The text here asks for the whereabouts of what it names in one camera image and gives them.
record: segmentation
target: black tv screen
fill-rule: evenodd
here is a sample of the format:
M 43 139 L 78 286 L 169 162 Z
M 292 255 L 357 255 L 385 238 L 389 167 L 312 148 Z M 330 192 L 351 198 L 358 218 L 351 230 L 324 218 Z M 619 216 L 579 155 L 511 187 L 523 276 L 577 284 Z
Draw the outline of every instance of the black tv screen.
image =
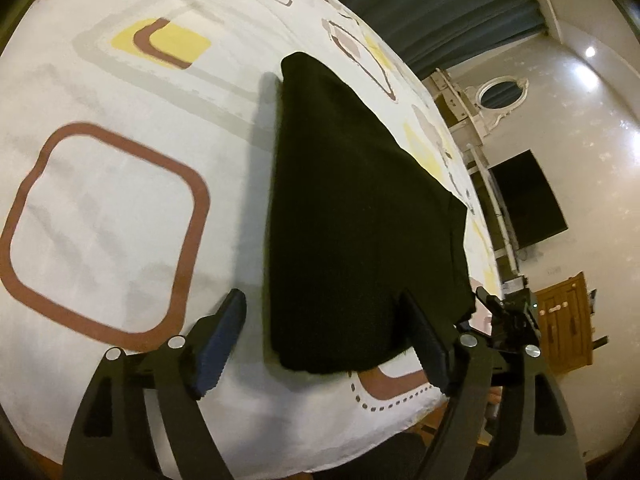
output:
M 530 150 L 491 168 L 523 248 L 567 230 L 558 201 Z

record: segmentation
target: folded black cloth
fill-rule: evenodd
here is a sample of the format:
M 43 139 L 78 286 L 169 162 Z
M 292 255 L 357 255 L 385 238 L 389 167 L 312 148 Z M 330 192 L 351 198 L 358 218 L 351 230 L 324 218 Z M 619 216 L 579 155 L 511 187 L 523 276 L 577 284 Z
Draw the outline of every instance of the folded black cloth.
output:
M 367 370 L 407 347 L 407 288 L 452 323 L 474 297 L 466 206 L 317 59 L 282 60 L 269 232 L 271 345 L 292 370 Z

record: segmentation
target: dotted line pattern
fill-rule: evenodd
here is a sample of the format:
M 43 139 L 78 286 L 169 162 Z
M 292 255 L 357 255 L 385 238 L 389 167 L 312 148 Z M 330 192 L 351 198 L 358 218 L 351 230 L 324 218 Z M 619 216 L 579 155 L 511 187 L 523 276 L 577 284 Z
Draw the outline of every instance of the dotted line pattern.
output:
M 352 376 L 352 372 L 349 372 L 349 378 L 351 378 Z M 431 388 L 433 388 L 433 386 L 431 384 L 424 384 L 423 387 L 420 388 L 420 390 L 416 390 L 414 394 L 408 395 L 407 397 L 405 397 L 402 400 L 396 400 L 396 402 L 392 402 L 390 403 L 388 406 L 369 406 L 367 405 L 366 402 L 362 402 L 362 399 L 360 398 L 359 395 L 355 396 L 356 402 L 358 404 L 362 404 L 362 408 L 364 410 L 371 410 L 372 412 L 384 412 L 385 410 L 390 410 L 391 408 L 393 408 L 394 406 L 399 406 L 400 402 L 407 402 L 408 400 L 413 399 L 414 397 L 418 397 L 418 395 L 420 395 L 423 392 L 426 392 L 427 390 L 430 390 Z M 355 383 L 351 383 L 351 391 L 355 393 L 356 391 L 356 384 Z

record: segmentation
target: curtain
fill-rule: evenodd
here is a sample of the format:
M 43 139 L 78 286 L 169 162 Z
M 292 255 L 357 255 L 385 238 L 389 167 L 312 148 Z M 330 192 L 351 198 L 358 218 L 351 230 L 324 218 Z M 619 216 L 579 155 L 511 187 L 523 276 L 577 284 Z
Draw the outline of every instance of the curtain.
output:
M 537 0 L 340 0 L 420 78 L 545 30 Z

